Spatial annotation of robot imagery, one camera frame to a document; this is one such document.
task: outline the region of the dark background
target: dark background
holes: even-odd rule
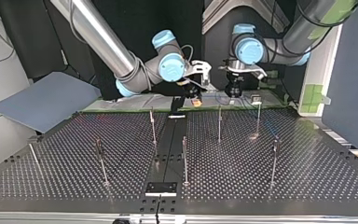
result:
[[[194,48],[193,59],[202,59],[213,67],[212,83],[220,90],[227,84],[225,72],[217,67],[228,55],[232,27],[249,22],[264,37],[280,37],[268,21],[253,9],[237,7],[230,11],[205,36],[201,34],[202,12],[210,0],[93,0],[94,5],[116,32],[124,45],[144,62],[157,55],[151,44],[153,36],[170,29],[180,45]],[[295,15],[295,1],[278,0],[289,20]],[[73,36],[68,21],[49,0],[0,0],[0,14],[24,70],[29,78],[37,81],[52,71],[63,71],[71,76],[93,82],[101,89],[105,100],[118,98],[113,73],[89,46]],[[65,56],[69,65],[62,59]],[[304,67],[286,68],[283,65],[261,64],[267,70],[277,69],[294,98],[299,98]],[[245,89],[256,89],[258,81],[248,76]],[[154,92],[181,95],[175,83],[160,83]],[[281,87],[276,93],[283,96]]]

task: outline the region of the gray panel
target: gray panel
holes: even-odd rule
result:
[[[54,72],[0,102],[0,113],[45,133],[101,96],[90,84]]]
[[[358,9],[344,24],[323,123],[358,147]]]

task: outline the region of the perforated metal table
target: perforated metal table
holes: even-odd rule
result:
[[[0,212],[252,217],[358,217],[358,160],[290,108],[155,113],[83,113],[0,165]],[[187,139],[189,185],[183,185]],[[106,150],[107,175],[95,156]],[[272,142],[281,153],[271,183]],[[177,183],[176,197],[146,197],[150,182]]]

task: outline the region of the metal post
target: metal post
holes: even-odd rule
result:
[[[257,119],[260,119],[261,115],[261,104],[258,105]]]
[[[153,130],[153,144],[156,145],[157,139],[156,139],[155,121],[153,118],[153,108],[150,110],[150,122],[152,123],[152,130]]]
[[[220,143],[222,141],[222,106],[219,106],[219,136],[218,136],[218,142]]]
[[[274,182],[275,170],[276,170],[277,159],[279,156],[280,149],[281,149],[281,141],[280,141],[279,137],[275,137],[275,140],[273,142],[273,147],[272,147],[272,150],[274,152],[274,163],[272,165],[272,175],[271,175],[271,183],[270,183],[271,187],[273,187],[275,185],[275,182]]]
[[[34,151],[34,145],[32,143],[29,143],[28,146],[30,147],[31,149],[31,152],[32,152],[32,155],[34,157],[34,161],[36,162],[36,165],[39,169],[39,172],[40,174],[43,176],[43,173],[42,173],[42,167],[40,166],[40,162],[39,162],[39,159],[37,158],[36,156],[36,152]]]
[[[102,140],[100,137],[97,137],[96,139],[96,154],[97,154],[97,159],[100,161],[101,163],[101,167],[103,169],[103,178],[104,178],[104,183],[103,185],[108,187],[110,186],[110,183],[109,183],[109,180],[107,178],[107,174],[106,174],[106,168],[104,166],[104,162],[103,162],[103,154],[104,154],[104,151],[103,151],[103,144],[102,144]]]
[[[185,163],[185,183],[184,185],[187,186],[188,183],[188,179],[187,179],[187,139],[184,136],[183,137],[183,141],[182,141],[182,157],[183,157],[183,161]]]

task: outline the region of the angled gray board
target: angled gray board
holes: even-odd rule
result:
[[[100,96],[100,90],[90,84],[53,72],[1,101],[0,114],[45,133]]]

